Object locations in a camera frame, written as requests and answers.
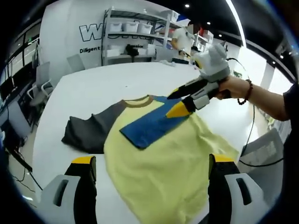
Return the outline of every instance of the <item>yellow t-shirt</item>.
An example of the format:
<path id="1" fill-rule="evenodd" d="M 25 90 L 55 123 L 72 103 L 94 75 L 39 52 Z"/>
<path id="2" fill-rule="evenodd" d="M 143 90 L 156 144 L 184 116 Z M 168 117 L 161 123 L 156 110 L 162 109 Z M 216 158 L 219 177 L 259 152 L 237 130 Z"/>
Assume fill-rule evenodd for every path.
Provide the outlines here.
<path id="1" fill-rule="evenodd" d="M 208 200 L 209 154 L 236 159 L 238 152 L 196 114 L 139 150 L 120 129 L 163 103 L 150 98 L 126 103 L 104 144 L 110 178 L 141 223 L 190 222 Z"/>

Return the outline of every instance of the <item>ceiling light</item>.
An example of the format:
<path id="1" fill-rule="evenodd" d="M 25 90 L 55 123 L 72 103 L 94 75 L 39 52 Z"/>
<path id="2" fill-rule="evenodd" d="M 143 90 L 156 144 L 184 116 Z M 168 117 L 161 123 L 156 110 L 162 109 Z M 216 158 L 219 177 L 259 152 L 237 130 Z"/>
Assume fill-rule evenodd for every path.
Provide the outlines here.
<path id="1" fill-rule="evenodd" d="M 240 35 L 241 35 L 241 39 L 242 39 L 242 43 L 243 43 L 243 47 L 246 48 L 246 40 L 245 40 L 245 34 L 244 34 L 244 31 L 243 31 L 243 27 L 242 27 L 242 24 L 241 24 L 241 21 L 240 21 L 240 18 L 238 16 L 238 13 L 232 3 L 231 0 L 226 0 L 226 3 L 228 4 L 228 7 L 230 9 L 230 11 L 232 12 L 234 18 L 235 18 L 235 21 L 238 25 L 238 28 L 239 28 L 239 32 L 240 32 Z"/>

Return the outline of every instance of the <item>person in white shirt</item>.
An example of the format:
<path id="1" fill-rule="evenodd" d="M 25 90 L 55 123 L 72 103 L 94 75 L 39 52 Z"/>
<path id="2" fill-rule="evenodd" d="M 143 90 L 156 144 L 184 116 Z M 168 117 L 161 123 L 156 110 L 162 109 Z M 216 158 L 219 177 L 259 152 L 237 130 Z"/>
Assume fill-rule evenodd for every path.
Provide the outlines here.
<path id="1" fill-rule="evenodd" d="M 194 43 L 194 34 L 200 30 L 200 24 L 190 21 L 187 27 L 178 28 L 173 32 L 171 45 L 177 50 L 172 59 L 176 63 L 188 63 L 191 55 L 191 47 Z"/>

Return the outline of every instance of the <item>gray sleeve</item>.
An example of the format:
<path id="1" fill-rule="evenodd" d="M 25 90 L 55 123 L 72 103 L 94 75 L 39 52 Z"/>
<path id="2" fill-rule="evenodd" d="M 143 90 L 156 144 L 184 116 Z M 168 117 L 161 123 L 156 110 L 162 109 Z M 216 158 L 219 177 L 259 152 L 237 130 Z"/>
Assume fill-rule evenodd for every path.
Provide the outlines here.
<path id="1" fill-rule="evenodd" d="M 120 101 L 88 120 L 70 117 L 62 142 L 91 154 L 103 154 L 109 131 L 125 108 Z"/>

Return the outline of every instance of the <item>desk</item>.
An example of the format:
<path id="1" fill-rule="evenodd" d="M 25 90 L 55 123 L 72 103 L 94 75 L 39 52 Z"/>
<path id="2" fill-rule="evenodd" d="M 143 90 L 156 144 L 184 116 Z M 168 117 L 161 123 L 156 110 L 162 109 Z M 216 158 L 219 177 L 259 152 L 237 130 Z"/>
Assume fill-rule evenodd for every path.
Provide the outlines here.
<path id="1" fill-rule="evenodd" d="M 26 91 L 31 84 L 32 82 L 12 92 L 11 96 L 7 98 L 0 109 L 0 126 L 8 119 L 9 113 L 9 122 L 20 138 L 27 137 L 31 131 L 30 124 L 24 117 L 18 103 L 20 96 L 26 94 Z"/>
<path id="2" fill-rule="evenodd" d="M 57 175 L 64 174 L 71 161 L 86 153 L 61 142 L 70 116 L 88 119 L 121 99 L 152 95 L 167 96 L 178 86 L 198 77 L 190 65 L 176 67 L 161 63 L 127 63 L 98 67 L 62 77 L 41 116 L 33 150 L 33 173 L 44 188 Z M 228 99 L 211 103 L 198 112 L 214 133 L 222 135 L 241 151 L 251 123 L 248 105 L 239 106 Z M 134 214 L 121 199 L 107 171 L 105 159 L 97 154 L 96 215 L 101 224 L 137 224 Z M 35 186 L 37 200 L 41 191 Z M 194 220 L 198 223 L 208 213 L 206 208 Z"/>

